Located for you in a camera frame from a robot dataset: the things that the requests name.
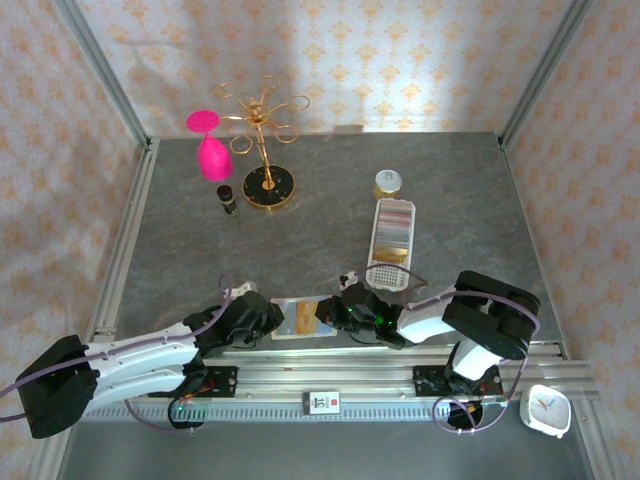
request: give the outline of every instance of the wall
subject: wall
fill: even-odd
[[[594,364],[629,478],[640,466],[639,51],[637,0],[596,2],[508,152],[557,316],[571,353]]]
[[[50,0],[0,2],[0,378],[87,331],[134,170],[134,142]],[[21,411],[12,393],[0,415]],[[23,479],[26,421],[0,427]]]
[[[80,0],[147,133],[279,74],[305,132],[500,131],[570,0]],[[281,111],[278,118],[287,122]]]

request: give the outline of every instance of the pink glass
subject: pink glass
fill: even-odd
[[[231,155],[226,147],[209,135],[220,123],[220,118],[211,110],[193,112],[187,118],[187,128],[194,133],[204,133],[198,148],[198,162],[202,176],[210,182],[223,182],[233,173]]]

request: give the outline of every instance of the white alarm clock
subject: white alarm clock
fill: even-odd
[[[557,390],[533,385],[522,395],[520,417],[528,427],[562,438],[571,425],[571,405]]]

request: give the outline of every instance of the gold jewelry stand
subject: gold jewelry stand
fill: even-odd
[[[294,95],[286,103],[269,108],[265,105],[267,94],[280,86],[280,79],[273,75],[262,77],[261,86],[263,88],[260,100],[253,97],[245,103],[239,98],[238,89],[230,84],[223,83],[215,88],[216,96],[220,98],[235,98],[242,105],[242,116],[222,117],[221,120],[242,120],[247,123],[247,130],[243,135],[238,135],[231,139],[229,149],[238,155],[245,155],[253,148],[251,134],[255,135],[258,143],[258,152],[262,158],[263,166],[253,169],[245,177],[242,184],[242,193],[247,201],[257,208],[273,210],[283,206],[293,196],[295,190],[295,180],[291,173],[278,165],[271,165],[267,149],[264,142],[263,127],[275,129],[275,137],[281,143],[291,143],[298,138],[298,129],[293,125],[280,125],[272,120],[273,113],[280,108],[289,110],[304,110],[309,107],[311,101],[306,95]],[[283,130],[290,132],[290,138],[281,136]],[[249,146],[244,150],[237,148],[237,142],[244,138],[249,142]]]

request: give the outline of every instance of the white label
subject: white label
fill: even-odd
[[[309,414],[340,413],[340,392],[309,392]]]

